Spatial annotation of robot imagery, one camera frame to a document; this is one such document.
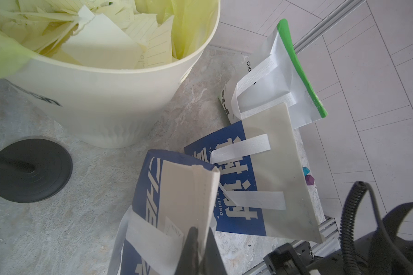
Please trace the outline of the white receipt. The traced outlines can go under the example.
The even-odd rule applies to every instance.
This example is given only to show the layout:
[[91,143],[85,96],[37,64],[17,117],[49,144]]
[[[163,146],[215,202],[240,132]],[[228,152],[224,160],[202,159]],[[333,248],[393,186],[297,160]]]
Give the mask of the white receipt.
[[198,252],[205,253],[220,172],[216,167],[181,165],[163,161],[159,184],[157,228],[172,237],[188,238],[198,229]]

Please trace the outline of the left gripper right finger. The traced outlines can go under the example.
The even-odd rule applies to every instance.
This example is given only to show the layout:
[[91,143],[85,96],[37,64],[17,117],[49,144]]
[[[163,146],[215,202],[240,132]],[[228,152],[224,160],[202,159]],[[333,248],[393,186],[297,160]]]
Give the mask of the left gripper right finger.
[[214,233],[211,228],[205,245],[205,253],[200,263],[201,275],[227,275],[226,268],[221,258]]

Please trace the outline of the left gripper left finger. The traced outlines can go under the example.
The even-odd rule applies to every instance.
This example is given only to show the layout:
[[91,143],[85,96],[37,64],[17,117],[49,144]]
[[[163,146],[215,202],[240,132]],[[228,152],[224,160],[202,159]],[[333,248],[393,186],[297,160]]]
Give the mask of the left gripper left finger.
[[175,275],[198,275],[198,228],[191,227],[181,252]]

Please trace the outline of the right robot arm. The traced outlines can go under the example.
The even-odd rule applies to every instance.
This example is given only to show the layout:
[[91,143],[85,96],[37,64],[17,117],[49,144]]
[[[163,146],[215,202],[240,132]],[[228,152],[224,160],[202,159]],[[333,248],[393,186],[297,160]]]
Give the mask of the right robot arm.
[[[359,206],[369,194],[377,228],[359,239],[354,226]],[[340,225],[341,248],[326,257],[311,257],[311,250],[282,245],[264,258],[272,275],[413,275],[413,241],[398,237],[413,202],[404,203],[381,217],[375,193],[367,182],[352,186],[343,208]]]

